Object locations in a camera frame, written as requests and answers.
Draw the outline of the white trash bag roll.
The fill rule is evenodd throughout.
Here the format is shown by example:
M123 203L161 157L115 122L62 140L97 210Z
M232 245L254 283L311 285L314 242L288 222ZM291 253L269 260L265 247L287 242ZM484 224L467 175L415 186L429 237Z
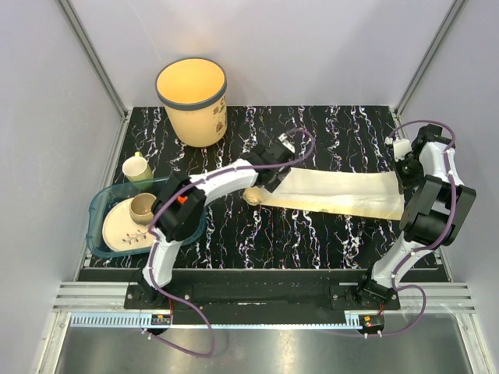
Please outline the white trash bag roll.
M393 171L352 173L292 168L281 184L268 192L263 187L244 190L251 206L342 214L398 221L404 196Z

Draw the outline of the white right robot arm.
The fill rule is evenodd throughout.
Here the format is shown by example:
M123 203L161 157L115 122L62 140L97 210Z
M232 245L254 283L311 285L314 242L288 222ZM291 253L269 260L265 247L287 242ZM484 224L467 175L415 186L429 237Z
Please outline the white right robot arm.
M392 145L400 192L411 190L399 223L401 234L387 254L376 261L354 289L363 309L391 302L398 282L424 256L453 243L476 199L455 166L455 133L442 122L420 120L413 141L385 140Z

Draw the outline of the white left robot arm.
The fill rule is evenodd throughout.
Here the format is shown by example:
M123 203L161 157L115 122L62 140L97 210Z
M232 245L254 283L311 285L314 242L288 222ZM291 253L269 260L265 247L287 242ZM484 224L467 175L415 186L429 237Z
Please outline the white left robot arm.
M257 145L230 165L202 175L177 173L152 205L149 233L153 245L138 281L141 299L153 309L168 300L165 287L180 247L196 233L205 208L223 196L250 187L274 191L290 172L294 146L285 139L270 147Z

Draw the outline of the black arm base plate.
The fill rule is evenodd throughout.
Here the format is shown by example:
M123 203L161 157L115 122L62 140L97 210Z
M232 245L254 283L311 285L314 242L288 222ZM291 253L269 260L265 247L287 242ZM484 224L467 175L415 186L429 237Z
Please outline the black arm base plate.
M401 308L398 294L367 279L365 270L173 270L168 293L198 306L309 303L333 310Z

